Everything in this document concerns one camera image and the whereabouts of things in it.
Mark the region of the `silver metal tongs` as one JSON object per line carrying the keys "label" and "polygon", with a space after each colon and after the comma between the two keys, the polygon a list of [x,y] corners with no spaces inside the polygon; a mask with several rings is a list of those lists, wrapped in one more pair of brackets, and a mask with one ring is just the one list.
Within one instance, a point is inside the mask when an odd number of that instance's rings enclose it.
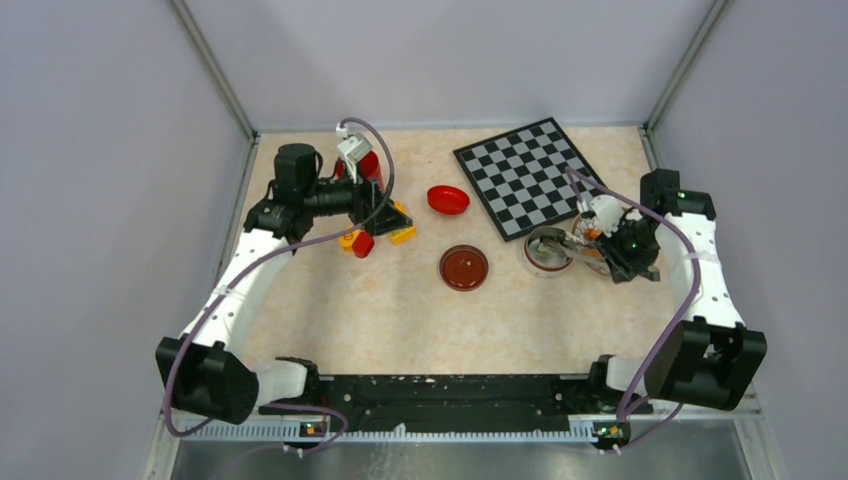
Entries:
{"label": "silver metal tongs", "polygon": [[596,263],[603,259],[595,245],[577,235],[559,229],[539,228],[531,233],[536,242],[536,251],[547,256],[560,256]]}

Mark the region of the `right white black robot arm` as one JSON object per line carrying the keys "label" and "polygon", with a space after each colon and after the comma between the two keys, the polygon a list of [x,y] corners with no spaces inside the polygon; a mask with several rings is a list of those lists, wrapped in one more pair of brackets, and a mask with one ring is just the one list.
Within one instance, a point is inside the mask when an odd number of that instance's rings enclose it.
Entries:
{"label": "right white black robot arm", "polygon": [[612,281],[655,280],[655,263],[662,260],[678,307],[645,357],[607,359],[606,373],[586,385],[589,404],[600,412],[620,405],[623,415],[634,396],[735,409],[764,360],[767,340],[746,327],[727,289],[712,197],[682,188],[679,171],[670,169],[643,175],[638,201],[595,189],[578,208],[600,230],[595,248]]}

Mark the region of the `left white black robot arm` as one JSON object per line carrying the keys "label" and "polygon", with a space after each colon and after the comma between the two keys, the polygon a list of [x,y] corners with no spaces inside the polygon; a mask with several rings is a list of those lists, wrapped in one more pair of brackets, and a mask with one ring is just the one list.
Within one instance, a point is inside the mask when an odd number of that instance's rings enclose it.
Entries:
{"label": "left white black robot arm", "polygon": [[251,368],[241,359],[256,311],[273,280],[307,239],[318,217],[344,215],[377,237],[412,226],[374,179],[360,168],[322,178],[323,158],[311,145],[281,146],[265,196],[247,213],[238,245],[204,307],[177,338],[163,338],[155,359],[165,387],[162,413],[176,410],[240,424],[254,410],[283,400],[297,413],[319,404],[314,367],[282,358]]}

